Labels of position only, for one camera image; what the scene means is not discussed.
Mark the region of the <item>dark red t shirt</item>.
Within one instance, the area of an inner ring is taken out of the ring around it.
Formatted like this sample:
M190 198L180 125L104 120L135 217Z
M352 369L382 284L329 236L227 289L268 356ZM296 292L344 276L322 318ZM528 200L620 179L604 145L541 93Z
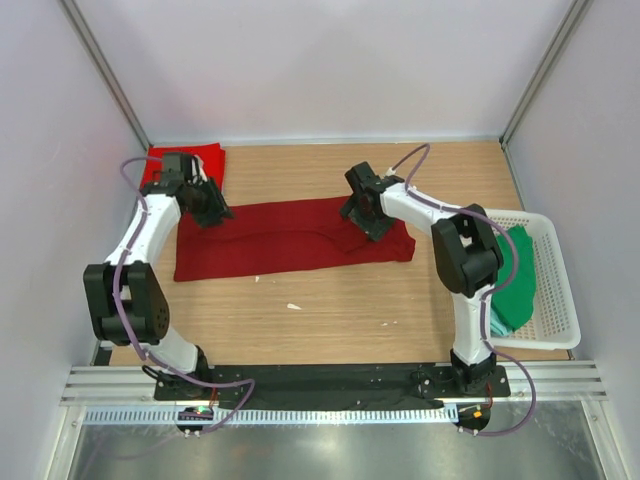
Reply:
M375 242L339 214L344 197L237 206L234 217L202 228L178 225L176 282L259 276L355 264L410 262L416 241L403 222Z

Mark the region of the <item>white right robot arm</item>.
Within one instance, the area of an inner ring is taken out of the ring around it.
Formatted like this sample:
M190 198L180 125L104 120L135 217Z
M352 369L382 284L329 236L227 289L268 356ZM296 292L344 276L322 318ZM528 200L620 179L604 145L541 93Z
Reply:
M488 342L487 314L504 260L485 210L435 199L392 174L381 177L362 162L345 173L352 193L340 209L373 242L402 221L430 236L438 277L451 293L455 337L452 377L463 394L478 394L496 369Z

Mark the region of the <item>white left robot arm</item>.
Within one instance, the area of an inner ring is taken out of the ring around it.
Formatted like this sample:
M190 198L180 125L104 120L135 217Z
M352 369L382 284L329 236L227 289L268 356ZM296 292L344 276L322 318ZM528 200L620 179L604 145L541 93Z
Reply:
M201 347L170 324L170 308L153 265L169 234L184 216L200 228L231 218L232 212L197 154L169 151L146 183L134 182L123 161L119 173L136 196L136 209L124 237L101 263L88 265L83 285L96 338L132 348L167 378L201 389L213 388Z

